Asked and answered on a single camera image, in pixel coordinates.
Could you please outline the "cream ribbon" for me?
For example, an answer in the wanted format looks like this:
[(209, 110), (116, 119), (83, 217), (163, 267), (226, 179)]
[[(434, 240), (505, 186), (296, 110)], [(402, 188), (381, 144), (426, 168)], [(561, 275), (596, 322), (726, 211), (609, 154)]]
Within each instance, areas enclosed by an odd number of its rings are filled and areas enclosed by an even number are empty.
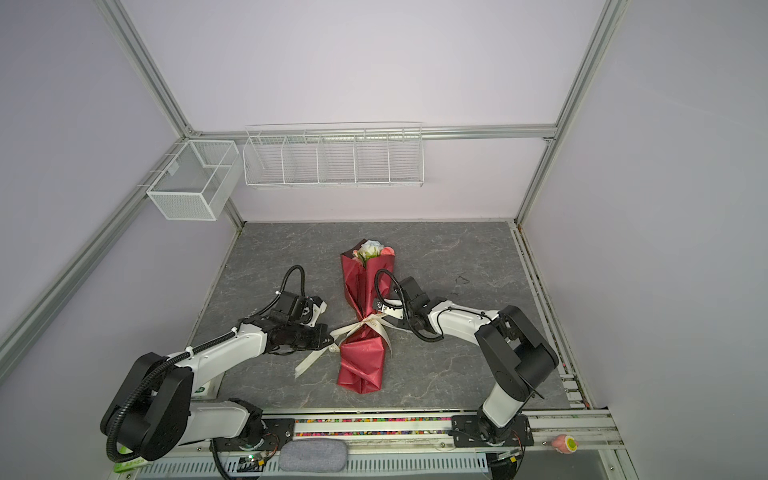
[(307, 357), (295, 367), (294, 378), (298, 379), (304, 375), (325, 353), (340, 353), (342, 344), (365, 329), (373, 331), (378, 337), (382, 338), (386, 348), (391, 346), (388, 329), (395, 329), (395, 326), (385, 320), (383, 314), (372, 314), (354, 324), (349, 324), (333, 330), (331, 332), (331, 345), (309, 353)]

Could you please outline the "red wrapping paper sheet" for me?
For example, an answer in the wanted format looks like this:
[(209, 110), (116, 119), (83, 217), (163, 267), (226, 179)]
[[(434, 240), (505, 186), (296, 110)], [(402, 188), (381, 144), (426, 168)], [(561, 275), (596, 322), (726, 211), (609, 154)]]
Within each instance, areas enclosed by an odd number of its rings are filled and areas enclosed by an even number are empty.
[(381, 390), (388, 339), (375, 317), (374, 301), (387, 299), (392, 288), (395, 252), (377, 240), (364, 239), (341, 254), (344, 294), (357, 322), (343, 335), (337, 384), (357, 394)]

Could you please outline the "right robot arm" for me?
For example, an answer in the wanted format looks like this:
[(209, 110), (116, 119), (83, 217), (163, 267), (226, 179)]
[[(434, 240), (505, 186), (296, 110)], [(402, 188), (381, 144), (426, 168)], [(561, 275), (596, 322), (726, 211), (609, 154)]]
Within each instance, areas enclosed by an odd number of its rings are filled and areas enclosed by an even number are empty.
[(387, 294), (375, 289), (374, 311), (396, 321), (427, 343), (455, 337), (479, 347), (495, 384), (474, 415), (451, 418), (449, 435), (459, 448), (517, 447), (534, 444), (523, 407), (560, 365), (539, 329), (512, 305), (500, 310), (461, 306), (429, 297), (411, 277), (390, 279)]

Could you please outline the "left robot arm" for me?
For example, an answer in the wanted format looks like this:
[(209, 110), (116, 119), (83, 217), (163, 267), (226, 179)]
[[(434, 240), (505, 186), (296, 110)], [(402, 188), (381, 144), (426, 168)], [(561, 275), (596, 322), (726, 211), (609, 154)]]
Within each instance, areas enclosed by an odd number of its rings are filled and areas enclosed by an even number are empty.
[(260, 446), (269, 433), (261, 408), (236, 398), (200, 402), (193, 395), (247, 360), (330, 346), (333, 338), (319, 320), (326, 308), (318, 296), (283, 291), (265, 311), (240, 320), (223, 335), (172, 355), (139, 357), (100, 423), (107, 458), (114, 463), (153, 461), (179, 445), (204, 440)]

